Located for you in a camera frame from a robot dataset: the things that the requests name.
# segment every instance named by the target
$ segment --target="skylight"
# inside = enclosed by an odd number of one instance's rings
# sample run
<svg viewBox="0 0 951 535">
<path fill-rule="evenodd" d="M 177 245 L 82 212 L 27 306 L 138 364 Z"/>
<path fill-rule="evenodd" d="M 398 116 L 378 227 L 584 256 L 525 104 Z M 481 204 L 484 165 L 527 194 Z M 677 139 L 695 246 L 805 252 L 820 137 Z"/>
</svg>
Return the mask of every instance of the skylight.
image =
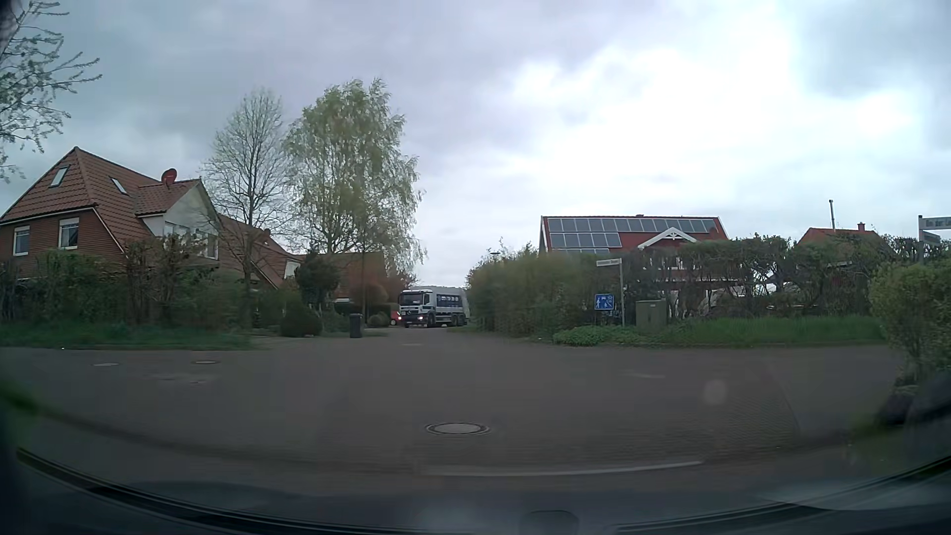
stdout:
<svg viewBox="0 0 951 535">
<path fill-rule="evenodd" d="M 112 184 L 115 184 L 115 185 L 116 185 L 116 188 L 118 188 L 118 189 L 122 192 L 123 195 L 128 195 L 128 192 L 126 191 L 125 188 L 122 187 L 122 184 L 119 184 L 119 181 L 118 181 L 118 180 L 116 180 L 116 179 L 113 178 L 113 179 L 112 179 Z"/>
<path fill-rule="evenodd" d="M 51 188 L 56 188 L 57 186 L 63 183 L 63 177 L 66 176 L 67 169 L 69 169 L 69 166 L 66 166 L 64 168 L 59 168 L 59 170 L 56 171 L 56 176 L 54 176 L 53 181 L 49 183 L 49 186 Z"/>
</svg>

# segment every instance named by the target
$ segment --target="satellite dish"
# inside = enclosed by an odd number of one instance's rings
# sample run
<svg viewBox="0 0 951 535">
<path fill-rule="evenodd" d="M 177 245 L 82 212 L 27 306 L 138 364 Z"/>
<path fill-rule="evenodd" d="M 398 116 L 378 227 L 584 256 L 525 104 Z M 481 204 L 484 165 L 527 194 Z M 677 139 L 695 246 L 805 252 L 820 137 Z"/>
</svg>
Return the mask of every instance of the satellite dish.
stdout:
<svg viewBox="0 0 951 535">
<path fill-rule="evenodd" d="M 178 178 L 178 171 L 175 168 L 171 168 L 166 172 L 162 173 L 162 183 L 168 186 L 169 184 L 175 182 L 175 179 Z"/>
</svg>

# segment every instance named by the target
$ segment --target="paved street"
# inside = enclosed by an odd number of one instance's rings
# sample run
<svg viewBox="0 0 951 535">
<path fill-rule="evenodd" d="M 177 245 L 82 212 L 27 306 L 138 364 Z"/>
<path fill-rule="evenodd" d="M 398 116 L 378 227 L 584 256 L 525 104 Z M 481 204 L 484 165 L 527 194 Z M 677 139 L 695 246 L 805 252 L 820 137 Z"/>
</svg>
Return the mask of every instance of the paved street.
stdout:
<svg viewBox="0 0 951 535">
<path fill-rule="evenodd" d="M 53 461 L 123 483 L 311 494 L 742 489 L 861 475 L 835 441 L 804 446 L 873 412 L 898 364 L 885 347 L 574 348 L 386 333 L 242 352 L 12 349 L 2 362 L 72 418 L 41 421 L 26 439 Z M 488 432 L 427 431 L 440 423 Z"/>
</svg>

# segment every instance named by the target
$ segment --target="sky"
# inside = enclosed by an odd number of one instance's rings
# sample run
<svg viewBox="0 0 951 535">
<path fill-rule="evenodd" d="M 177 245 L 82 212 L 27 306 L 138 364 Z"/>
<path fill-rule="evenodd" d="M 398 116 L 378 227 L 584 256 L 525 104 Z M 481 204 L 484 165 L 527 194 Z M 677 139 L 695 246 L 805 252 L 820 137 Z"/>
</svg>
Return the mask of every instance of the sky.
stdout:
<svg viewBox="0 0 951 535">
<path fill-rule="evenodd" d="M 946 0 L 63 0 L 45 22 L 101 80 L 67 94 L 26 181 L 73 146 L 197 176 L 255 87 L 288 121 L 387 82 L 418 157 L 422 283 L 461 286 L 542 215 L 718 216 L 729 237 L 951 215 Z M 951 231 L 940 232 L 951 238 Z"/>
</svg>

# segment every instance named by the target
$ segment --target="blue play street sign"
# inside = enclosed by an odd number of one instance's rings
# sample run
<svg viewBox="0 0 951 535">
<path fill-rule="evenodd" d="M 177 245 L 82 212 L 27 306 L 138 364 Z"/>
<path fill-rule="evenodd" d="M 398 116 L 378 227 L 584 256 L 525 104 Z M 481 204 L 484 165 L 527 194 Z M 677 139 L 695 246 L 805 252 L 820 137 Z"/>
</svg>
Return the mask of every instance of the blue play street sign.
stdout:
<svg viewBox="0 0 951 535">
<path fill-rule="evenodd" d="M 595 310 L 614 310 L 614 294 L 613 293 L 595 293 L 594 294 L 594 309 Z"/>
</svg>

